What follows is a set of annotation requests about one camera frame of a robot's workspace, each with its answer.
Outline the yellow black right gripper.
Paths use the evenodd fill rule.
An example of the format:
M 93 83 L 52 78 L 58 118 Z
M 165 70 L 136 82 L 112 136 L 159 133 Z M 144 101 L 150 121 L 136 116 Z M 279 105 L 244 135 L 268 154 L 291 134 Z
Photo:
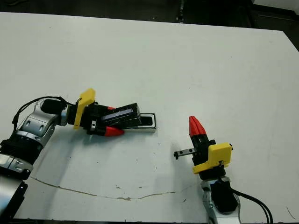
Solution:
M 189 135 L 193 148 L 174 152 L 174 157 L 192 155 L 192 171 L 202 180 L 217 179 L 225 176 L 225 167 L 231 162 L 233 151 L 230 143 L 217 144 L 209 140 L 204 127 L 195 116 L 189 117 Z

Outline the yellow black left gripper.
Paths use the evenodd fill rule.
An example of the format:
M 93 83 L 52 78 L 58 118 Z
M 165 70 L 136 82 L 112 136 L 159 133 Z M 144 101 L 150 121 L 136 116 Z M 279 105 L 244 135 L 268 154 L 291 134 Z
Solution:
M 123 135 L 124 130 L 103 124 L 101 118 L 107 110 L 114 110 L 114 107 L 98 104 L 95 96 L 96 92 L 92 88 L 81 93 L 77 102 L 68 106 L 67 124 L 72 125 L 75 130 L 83 128 L 89 135 L 96 134 L 105 137 Z

